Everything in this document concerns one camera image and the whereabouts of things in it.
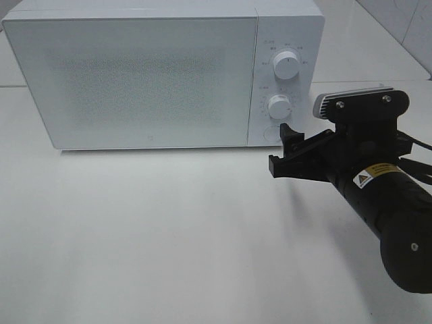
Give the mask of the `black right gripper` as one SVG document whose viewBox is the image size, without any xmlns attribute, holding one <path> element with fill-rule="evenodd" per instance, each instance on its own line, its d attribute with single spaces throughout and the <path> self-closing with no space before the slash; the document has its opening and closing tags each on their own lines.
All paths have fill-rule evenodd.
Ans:
<svg viewBox="0 0 432 324">
<path fill-rule="evenodd" d="M 332 183 L 376 236 L 431 235 L 431 166 L 406 158 L 425 144 L 395 121 L 338 125 L 310 138 L 279 127 L 283 157 L 269 155 L 274 178 Z"/>
</svg>

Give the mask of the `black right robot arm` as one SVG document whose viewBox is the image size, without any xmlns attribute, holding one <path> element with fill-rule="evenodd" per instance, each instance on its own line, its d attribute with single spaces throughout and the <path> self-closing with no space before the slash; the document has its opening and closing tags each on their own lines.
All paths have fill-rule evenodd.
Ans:
<svg viewBox="0 0 432 324">
<path fill-rule="evenodd" d="M 409 169 L 413 138 L 390 127 L 353 138 L 342 126 L 305 138 L 279 128 L 283 156 L 269 156 L 274 178 L 329 182 L 379 239 L 383 266 L 407 292 L 431 293 L 431 194 Z"/>
</svg>

